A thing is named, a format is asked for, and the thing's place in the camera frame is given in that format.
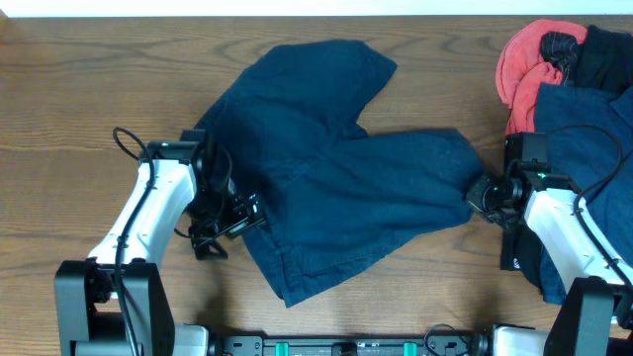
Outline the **navy blue shorts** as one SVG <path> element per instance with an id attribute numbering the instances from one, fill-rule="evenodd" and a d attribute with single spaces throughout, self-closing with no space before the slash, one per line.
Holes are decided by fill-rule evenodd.
<path id="1" fill-rule="evenodd" d="M 229 152 L 237 188 L 263 200 L 265 223 L 243 239 L 287 307 L 471 217 L 463 198 L 484 167 L 458 131 L 359 125 L 396 68 L 360 41 L 279 45 L 199 121 Z"/>

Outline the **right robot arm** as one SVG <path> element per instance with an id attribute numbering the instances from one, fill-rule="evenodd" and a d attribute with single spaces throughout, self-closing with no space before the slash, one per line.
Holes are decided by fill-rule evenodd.
<path id="1" fill-rule="evenodd" d="M 548 137 L 514 133 L 505 139 L 504 173 L 486 173 L 466 203 L 510 232 L 534 232 L 561 277 L 566 298 L 550 331 L 496 325 L 473 342 L 475 355 L 624 355 L 631 339 L 613 338 L 614 323 L 632 326 L 632 269 L 593 221 L 578 184 L 555 174 Z"/>

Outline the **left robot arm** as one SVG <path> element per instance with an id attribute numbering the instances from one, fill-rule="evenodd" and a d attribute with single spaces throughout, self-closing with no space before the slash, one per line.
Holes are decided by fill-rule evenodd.
<path id="1" fill-rule="evenodd" d="M 142 143 L 137 179 L 120 215 L 83 260 L 65 260 L 54 276 L 64 355 L 224 355 L 223 341 L 199 324 L 175 322 L 160 278 L 168 245 L 183 237 L 197 259 L 225 259 L 221 236 L 265 223 L 261 198 L 232 180 L 226 148 L 204 130 L 177 141 Z"/>

